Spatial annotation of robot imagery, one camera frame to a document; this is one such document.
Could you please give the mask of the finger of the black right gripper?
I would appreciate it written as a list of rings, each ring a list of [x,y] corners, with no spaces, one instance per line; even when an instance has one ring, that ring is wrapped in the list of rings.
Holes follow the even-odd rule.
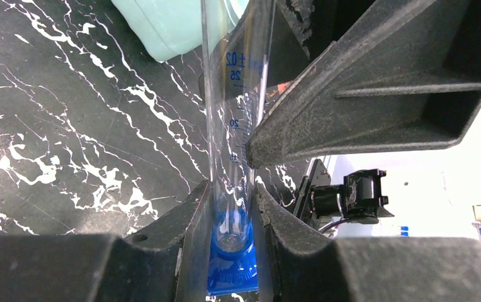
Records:
[[[288,87],[253,168],[458,145],[481,109],[481,1],[374,1]]]
[[[294,80],[373,3],[373,0],[277,1],[267,86]]]

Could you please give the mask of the blue capped clear tube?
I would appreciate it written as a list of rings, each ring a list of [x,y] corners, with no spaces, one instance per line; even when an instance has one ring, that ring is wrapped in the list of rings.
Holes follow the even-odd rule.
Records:
[[[203,94],[212,202],[208,293],[256,291],[247,143],[264,113],[274,1],[202,1]]]

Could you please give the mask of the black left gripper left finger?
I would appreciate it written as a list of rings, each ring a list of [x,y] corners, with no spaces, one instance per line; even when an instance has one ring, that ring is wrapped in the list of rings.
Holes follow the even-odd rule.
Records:
[[[204,301],[210,183],[121,238],[0,236],[0,301]]]

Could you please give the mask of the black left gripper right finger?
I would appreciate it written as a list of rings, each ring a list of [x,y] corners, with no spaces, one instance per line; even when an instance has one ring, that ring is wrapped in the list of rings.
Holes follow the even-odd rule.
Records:
[[[481,301],[481,242],[331,240],[257,185],[254,244],[261,301]]]

